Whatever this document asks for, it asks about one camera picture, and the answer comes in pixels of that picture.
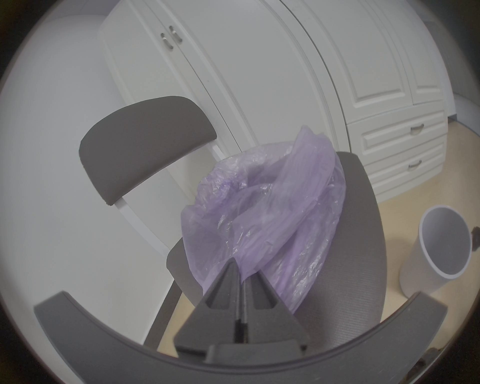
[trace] white wardrobe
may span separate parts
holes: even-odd
[[[377,201],[442,170],[451,87],[403,0],[123,0],[99,40],[128,103],[190,98],[228,156],[306,124],[359,156]],[[190,197],[199,151],[168,168]]]

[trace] chair seat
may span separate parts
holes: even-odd
[[[329,350],[380,322],[386,292],[386,249],[380,212],[358,157],[339,152],[347,191],[327,259],[295,312],[310,334],[309,354]],[[167,268],[196,305],[202,288],[188,267],[183,240],[172,248]]]

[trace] light wood floor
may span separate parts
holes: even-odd
[[[387,247],[387,291],[382,320],[407,299],[398,273],[415,241],[423,212],[436,204],[455,208],[468,226],[480,226],[480,137],[457,122],[448,125],[447,156],[442,173],[422,185],[379,204]],[[465,273],[432,296],[448,305],[442,327],[432,342],[443,347],[463,323],[480,289],[480,251],[472,255]],[[176,356],[173,336],[193,311],[182,294],[158,351]]]

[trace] plastic bag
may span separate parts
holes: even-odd
[[[345,189],[332,143],[307,126],[293,144],[218,162],[181,213],[188,264],[204,293],[234,257],[242,281],[262,270],[295,312],[323,266]]]

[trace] drawer handle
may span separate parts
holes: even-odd
[[[418,135],[421,132],[421,130],[423,129],[424,126],[425,126],[425,124],[420,124],[420,125],[417,125],[416,127],[411,127],[410,128],[410,133]]]
[[[421,160],[417,161],[415,164],[409,164],[408,169],[413,169],[418,167],[421,164]]]
[[[172,49],[173,49],[173,45],[171,45],[171,44],[168,42],[167,38],[165,37],[165,34],[162,33],[162,34],[160,35],[160,37],[162,38],[163,42],[164,42],[165,45],[168,47],[168,49],[172,50]]]
[[[181,43],[183,39],[178,35],[177,31],[175,31],[175,29],[173,29],[172,26],[168,28],[170,29],[170,32],[172,33],[173,37],[176,38],[179,43]]]

